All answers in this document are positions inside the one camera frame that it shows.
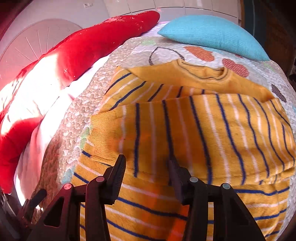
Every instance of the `white wall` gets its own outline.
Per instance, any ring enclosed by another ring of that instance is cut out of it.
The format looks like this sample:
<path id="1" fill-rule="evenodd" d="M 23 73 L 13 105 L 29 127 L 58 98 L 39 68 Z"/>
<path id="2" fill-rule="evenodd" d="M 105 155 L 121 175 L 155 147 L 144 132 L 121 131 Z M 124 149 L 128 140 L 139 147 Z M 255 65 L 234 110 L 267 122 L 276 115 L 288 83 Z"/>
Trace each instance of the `white wall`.
<path id="1" fill-rule="evenodd" d="M 85 8 L 84 3 L 92 3 Z M 33 23 L 61 18 L 76 23 L 82 28 L 98 24 L 109 18 L 103 0 L 33 0 L 12 22 L 0 41 L 0 56 L 9 43 Z"/>

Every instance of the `orange heart pattern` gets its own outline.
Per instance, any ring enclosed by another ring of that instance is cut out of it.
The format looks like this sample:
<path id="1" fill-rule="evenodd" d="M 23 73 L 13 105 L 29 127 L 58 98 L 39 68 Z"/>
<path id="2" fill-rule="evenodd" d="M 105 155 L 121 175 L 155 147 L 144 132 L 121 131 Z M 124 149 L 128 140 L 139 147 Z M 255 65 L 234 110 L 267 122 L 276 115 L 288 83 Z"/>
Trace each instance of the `orange heart pattern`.
<path id="1" fill-rule="evenodd" d="M 236 54 L 236 53 L 235 53 L 235 56 L 236 56 L 236 57 L 239 57 L 239 58 L 243 58 L 243 57 L 241 57 L 240 55 L 238 55 L 238 54 Z"/>
<path id="2" fill-rule="evenodd" d="M 236 64 L 234 61 L 232 61 L 231 59 L 228 58 L 224 58 L 222 60 L 222 64 L 228 68 L 231 69 L 233 72 L 237 73 L 238 75 L 240 75 L 241 77 L 248 77 L 249 76 L 249 71 L 247 70 L 247 68 L 245 66 L 243 66 L 242 64 Z"/>
<path id="3" fill-rule="evenodd" d="M 211 62 L 215 59 L 212 55 L 212 52 L 207 51 L 201 47 L 186 46 L 184 48 L 203 61 Z"/>

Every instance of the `quilted bedspread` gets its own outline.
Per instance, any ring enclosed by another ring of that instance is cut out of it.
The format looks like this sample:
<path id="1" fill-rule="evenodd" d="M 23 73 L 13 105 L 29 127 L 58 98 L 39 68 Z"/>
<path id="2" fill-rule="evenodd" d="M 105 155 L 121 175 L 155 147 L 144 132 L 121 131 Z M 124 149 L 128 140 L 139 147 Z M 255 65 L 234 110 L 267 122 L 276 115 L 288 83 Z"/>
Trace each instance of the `quilted bedspread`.
<path id="1" fill-rule="evenodd" d="M 35 192 L 40 188 L 47 190 L 47 198 L 40 204 L 41 207 L 45 209 L 60 188 L 71 182 L 81 148 L 91 131 L 90 117 L 98 110 L 116 67 L 156 65 L 178 58 L 211 68 L 225 66 L 240 76 L 268 88 L 281 100 L 295 136 L 296 93 L 275 62 L 250 60 L 223 50 L 181 44 L 163 37 L 132 38 L 110 55 L 109 60 L 97 71 L 84 92 L 72 102 L 49 143 L 42 163 L 40 181 L 35 189 Z M 292 176 L 282 230 L 291 220 L 295 209 L 296 177 Z M 35 213 L 35 220 L 39 215 L 40 213 Z"/>

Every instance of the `white stripe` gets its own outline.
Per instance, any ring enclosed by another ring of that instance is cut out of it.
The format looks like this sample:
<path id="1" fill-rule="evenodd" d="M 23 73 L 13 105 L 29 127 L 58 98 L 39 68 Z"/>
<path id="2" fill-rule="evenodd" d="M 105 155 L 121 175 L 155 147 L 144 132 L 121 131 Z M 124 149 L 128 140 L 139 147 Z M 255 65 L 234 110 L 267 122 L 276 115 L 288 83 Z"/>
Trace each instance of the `white stripe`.
<path id="1" fill-rule="evenodd" d="M 249 204 L 246 205 L 247 208 L 253 208 L 253 207 L 277 207 L 280 204 L 283 204 L 285 202 L 287 202 L 288 199 L 284 199 L 280 202 L 274 203 L 274 204 L 267 204 L 267 203 L 254 203 L 254 204 Z"/>
<path id="2" fill-rule="evenodd" d="M 259 169 L 258 169 L 257 160 L 254 157 L 253 153 L 249 149 L 248 142 L 247 142 L 247 137 L 246 137 L 246 132 L 245 132 L 244 127 L 242 126 L 240 120 L 239 120 L 239 112 L 237 111 L 237 108 L 236 108 L 236 106 L 234 105 L 234 103 L 232 101 L 231 95 L 230 94 L 227 94 L 227 98 L 228 98 L 228 101 L 230 102 L 230 104 L 231 104 L 231 106 L 232 106 L 232 108 L 234 110 L 234 116 L 235 116 L 235 119 L 236 119 L 236 121 L 237 121 L 237 123 L 239 125 L 239 129 L 240 129 L 240 132 L 241 132 L 241 135 L 242 135 L 242 139 L 243 139 L 243 142 L 244 142 L 244 147 L 246 148 L 248 154 L 251 156 L 251 159 L 252 159 L 252 162 L 253 162 L 253 166 L 254 166 L 254 169 L 255 169 L 255 175 L 256 175 L 255 182 L 258 183 L 259 182 L 259 179 L 260 179 L 260 176 L 259 176 Z M 258 125 L 261 126 L 261 124 L 260 124 L 260 117 L 258 118 Z"/>
<path id="3" fill-rule="evenodd" d="M 112 235 L 112 234 L 110 234 L 110 237 L 111 237 L 111 238 L 114 238 L 114 239 L 117 240 L 117 241 L 123 241 L 122 239 L 117 238 L 116 236 L 114 236 L 114 235 Z"/>
<path id="4" fill-rule="evenodd" d="M 256 112 L 257 120 L 258 120 L 258 129 L 259 129 L 259 132 L 260 132 L 261 138 L 262 138 L 262 140 L 263 140 L 263 144 L 264 144 L 264 146 L 265 146 L 265 148 L 266 148 L 266 150 L 267 150 L 267 152 L 268 152 L 268 154 L 269 154 L 270 159 L 272 160 L 272 163 L 275 165 L 276 174 L 278 174 L 278 173 L 279 173 L 279 169 L 278 169 L 278 167 L 277 167 L 277 164 L 276 164 L 275 160 L 274 160 L 273 157 L 272 157 L 272 154 L 271 154 L 271 152 L 270 152 L 269 147 L 268 147 L 267 144 L 266 144 L 264 134 L 262 133 L 262 126 L 261 126 L 261 116 L 260 116 L 260 113 L 259 113 L 259 111 L 257 110 L 256 106 L 255 106 L 255 105 L 253 104 L 253 102 L 251 101 L 250 97 L 248 96 L 247 98 L 248 98 L 250 104 L 252 105 L 252 107 L 254 108 L 254 110 L 255 110 L 255 112 Z"/>
<path id="5" fill-rule="evenodd" d="M 90 169 L 89 167 L 87 167 L 86 165 L 82 164 L 81 162 L 77 162 L 77 163 L 78 163 L 78 165 L 80 165 L 81 167 L 83 167 L 85 170 L 87 170 L 87 171 L 89 171 L 89 172 L 95 174 L 96 176 L 102 176 L 102 174 L 96 172 L 96 171 L 93 170 L 93 169 Z"/>
<path id="6" fill-rule="evenodd" d="M 181 126 L 182 126 L 183 137 L 184 137 L 184 140 L 185 140 L 186 156 L 187 156 L 188 167 L 189 167 L 188 171 L 192 176 L 194 176 L 193 165 L 192 165 L 192 154 L 191 154 L 191 150 L 190 150 L 189 138 L 188 138 L 188 133 L 187 133 L 187 130 L 186 130 L 183 114 L 182 114 L 182 111 L 181 111 L 179 98 L 177 98 L 176 101 L 177 101 L 179 119 L 180 119 Z"/>
<path id="7" fill-rule="evenodd" d="M 117 211 L 115 209 L 112 209 L 112 208 L 108 207 L 108 206 L 105 206 L 105 209 L 108 210 L 109 212 L 115 213 L 115 214 L 117 214 L 119 216 L 122 216 L 122 217 L 128 219 L 128 220 L 131 220 L 132 222 L 139 223 L 139 224 L 141 224 L 143 226 L 146 226 L 148 228 L 155 229 L 155 230 L 169 230 L 170 231 L 170 228 L 159 227 L 159 226 L 152 225 L 150 223 L 146 223 L 146 222 L 144 222 L 144 221 L 142 221 L 140 219 L 137 219 L 137 218 L 131 217 L 129 215 L 126 215 L 124 213 L 121 213 L 121 212 L 119 212 L 119 211 Z M 174 233 L 175 235 L 177 235 L 179 237 L 183 236 L 183 234 L 181 234 L 179 232 L 176 232 L 176 231 L 172 231 L 172 233 Z"/>
<path id="8" fill-rule="evenodd" d="M 267 107 L 269 108 L 270 113 L 271 113 L 271 116 L 272 116 L 272 120 L 273 120 L 273 123 L 274 123 L 274 128 L 275 128 L 275 130 L 276 130 L 276 140 L 277 140 L 277 143 L 278 143 L 278 146 L 279 146 L 279 150 L 280 150 L 281 154 L 282 154 L 282 155 L 288 160 L 288 162 L 289 162 L 289 159 L 288 159 L 287 156 L 284 154 L 283 150 L 281 149 L 281 145 L 280 145 L 280 143 L 279 143 L 279 134 L 278 134 L 278 130 L 277 130 L 277 127 L 276 127 L 276 119 L 275 119 L 275 116 L 274 116 L 274 114 L 273 114 L 273 112 L 272 112 L 272 110 L 271 110 L 271 107 L 270 107 L 269 103 L 266 102 L 266 105 L 267 105 Z"/>
<path id="9" fill-rule="evenodd" d="M 136 99 L 132 102 L 132 104 L 133 104 L 133 103 L 136 103 L 140 98 L 142 98 L 145 94 L 147 94 L 147 93 L 151 90 L 151 88 L 152 88 L 153 85 L 154 85 L 154 83 L 152 83 L 152 84 L 150 85 L 150 87 L 148 88 L 148 90 L 146 90 L 144 93 L 142 93 L 141 95 L 139 95 L 138 98 L 136 98 Z"/>
<path id="10" fill-rule="evenodd" d="M 90 146 L 94 146 L 94 144 L 89 139 L 86 139 L 86 143 L 89 144 Z"/>
<path id="11" fill-rule="evenodd" d="M 189 95 L 193 95 L 194 88 L 190 88 Z"/>
<path id="12" fill-rule="evenodd" d="M 119 88 L 119 90 L 117 90 L 115 93 L 113 93 L 112 95 L 110 95 L 108 98 L 106 98 L 103 102 L 100 103 L 100 106 L 99 106 L 99 110 L 115 95 L 117 95 L 120 91 L 122 91 L 125 87 L 127 87 L 128 85 L 130 85 L 132 82 L 136 81 L 138 78 L 134 78 L 132 79 L 131 81 L 129 81 L 127 84 L 121 86 Z"/>
<path id="13" fill-rule="evenodd" d="M 96 176 L 102 176 L 102 174 L 90 169 L 89 167 L 83 165 L 82 163 L 80 162 L 77 162 L 81 167 L 83 167 L 84 169 L 86 169 L 87 171 L 95 174 Z M 157 199 L 162 199 L 162 200 L 167 200 L 167 201 L 174 201 L 174 202 L 177 202 L 177 199 L 175 197 L 169 197 L 169 196 L 164 196 L 164 195 L 159 195 L 159 194 L 155 194 L 155 193 L 152 193 L 152 192 L 148 192 L 148 191 L 145 191 L 145 190 L 142 190 L 142 189 L 139 189 L 139 188 L 136 188 L 136 187 L 132 187 L 130 185 L 127 185 L 127 184 L 121 184 L 121 187 L 123 188 L 126 188 L 126 189 L 129 189 L 131 191 L 134 191 L 134 192 L 137 192 L 137 193 L 141 193 L 141 194 L 144 194 L 144 195 L 147 195 L 147 196 L 150 196 L 150 197 L 153 197 L 153 198 L 157 198 Z"/>
<path id="14" fill-rule="evenodd" d="M 210 123 L 211 123 L 212 131 L 214 133 L 216 143 L 217 143 L 218 148 L 219 148 L 220 155 L 223 158 L 225 174 L 226 174 L 226 181 L 225 182 L 230 184 L 231 176 L 230 176 L 230 173 L 229 173 L 228 159 L 227 159 L 227 156 L 226 156 L 226 154 L 224 152 L 222 143 L 220 141 L 219 135 L 218 135 L 217 130 L 216 130 L 213 115 L 211 113 L 211 109 L 210 109 L 210 106 L 209 106 L 209 103 L 208 103 L 208 100 L 207 100 L 207 95 L 203 95 L 203 100 L 204 100 L 204 103 L 205 103 L 205 109 L 207 111 L 207 114 L 208 114 L 208 117 L 209 117 L 209 120 L 210 120 Z"/>
<path id="15" fill-rule="evenodd" d="M 280 109 L 281 111 L 282 111 L 282 110 L 285 110 L 285 109 L 281 106 L 280 101 L 276 101 L 276 102 L 277 102 L 278 107 L 279 107 L 279 109 Z M 289 135 L 290 147 L 291 147 L 292 150 L 294 150 L 295 148 L 293 147 L 293 141 L 292 141 L 292 138 L 291 138 L 290 132 L 287 131 L 287 133 L 288 133 L 288 135 Z M 289 165 L 288 165 L 287 169 L 291 168 L 292 165 L 293 165 L 293 162 L 289 162 Z"/>
<path id="16" fill-rule="evenodd" d="M 125 129 L 125 119 L 126 119 L 126 106 L 122 106 L 122 119 L 121 119 L 121 130 L 122 130 L 122 137 L 119 141 L 119 154 L 123 153 L 123 142 L 126 138 L 126 129 Z"/>
<path id="17" fill-rule="evenodd" d="M 291 178 L 290 177 L 286 177 L 282 180 L 282 182 L 286 182 L 286 181 L 289 181 Z"/>
<path id="18" fill-rule="evenodd" d="M 273 225 L 272 227 L 265 228 L 265 229 L 261 229 L 261 232 L 265 232 L 265 231 L 268 231 L 268 230 L 270 230 L 270 229 L 275 229 L 275 227 L 276 227 L 279 223 L 283 223 L 283 220 L 278 221 L 278 222 L 277 222 L 275 225 Z"/>
<path id="19" fill-rule="evenodd" d="M 163 97 L 163 100 L 165 100 L 167 97 L 168 97 L 168 95 L 170 94 L 170 91 L 172 90 L 172 85 L 168 88 L 168 91 L 167 91 L 167 93 L 165 94 L 165 96 Z"/>
<path id="20" fill-rule="evenodd" d="M 124 70 L 126 70 L 126 69 L 120 69 L 120 70 L 118 70 L 114 75 L 113 75 L 113 77 L 115 77 L 116 75 L 118 75 L 121 71 L 124 71 Z"/>
<path id="21" fill-rule="evenodd" d="M 154 121 L 154 110 L 153 103 L 149 102 L 149 112 L 150 112 L 150 125 L 151 125 L 151 172 L 152 175 L 156 176 L 156 127 Z"/>
<path id="22" fill-rule="evenodd" d="M 137 192 L 137 193 L 145 194 L 145 195 L 153 197 L 153 198 L 177 202 L 177 199 L 175 197 L 168 197 L 168 196 L 155 194 L 155 193 L 148 192 L 148 191 L 145 191 L 145 190 L 142 190 L 142 189 L 139 189 L 139 188 L 136 188 L 136 187 L 132 187 L 132 186 L 129 186 L 129 185 L 126 185 L 126 184 L 121 184 L 121 187 L 129 189 L 129 190 Z"/>

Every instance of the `white sheet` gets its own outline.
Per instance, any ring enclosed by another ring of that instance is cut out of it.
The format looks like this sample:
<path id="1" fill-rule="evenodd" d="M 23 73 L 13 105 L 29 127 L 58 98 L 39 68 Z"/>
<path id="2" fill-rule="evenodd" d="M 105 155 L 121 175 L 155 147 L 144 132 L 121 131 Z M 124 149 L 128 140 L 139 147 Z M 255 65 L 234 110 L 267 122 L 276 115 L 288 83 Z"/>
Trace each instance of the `white sheet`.
<path id="1" fill-rule="evenodd" d="M 160 36 L 157 32 L 167 23 L 158 23 L 142 36 Z M 26 199 L 30 199 L 39 181 L 45 150 L 64 119 L 65 112 L 72 101 L 85 90 L 94 74 L 108 58 L 109 55 L 99 59 L 78 80 L 63 89 L 42 122 L 34 129 L 30 142 L 20 156 L 14 176 L 15 188 L 21 205 L 24 204 Z"/>

